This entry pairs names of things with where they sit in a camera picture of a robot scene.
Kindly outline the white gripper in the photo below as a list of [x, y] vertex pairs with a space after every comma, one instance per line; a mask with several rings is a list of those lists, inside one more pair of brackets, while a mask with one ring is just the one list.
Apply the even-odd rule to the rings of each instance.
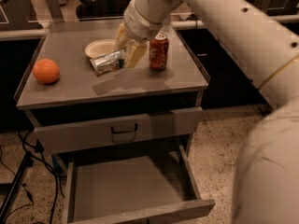
[[126, 47], [125, 68], [134, 68], [138, 64], [148, 48], [147, 43], [143, 41], [153, 39], [162, 26], [161, 16], [148, 2], [130, 1], [124, 12], [124, 23], [119, 25], [114, 44], [114, 50]]

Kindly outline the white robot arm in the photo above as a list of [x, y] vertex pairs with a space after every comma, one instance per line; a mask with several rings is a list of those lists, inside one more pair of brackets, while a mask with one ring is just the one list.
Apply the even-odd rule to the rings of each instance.
[[181, 3], [274, 109], [240, 148], [232, 223], [299, 224], [299, 36], [244, 0], [132, 0], [118, 47], [151, 40]]

